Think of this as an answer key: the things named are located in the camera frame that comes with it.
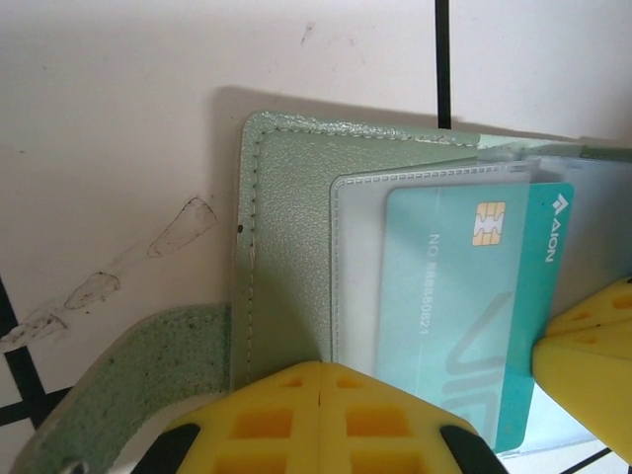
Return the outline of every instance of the wallet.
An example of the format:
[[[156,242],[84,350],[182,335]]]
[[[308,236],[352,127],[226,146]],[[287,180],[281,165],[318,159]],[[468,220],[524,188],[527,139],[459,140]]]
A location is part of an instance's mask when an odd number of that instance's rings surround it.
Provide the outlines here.
[[[252,115],[241,145],[232,307],[167,311],[131,328],[57,406],[13,472],[57,472],[73,459],[106,472],[142,423],[169,404],[334,359],[332,184],[350,174],[468,163],[487,148],[606,154],[550,140]]]

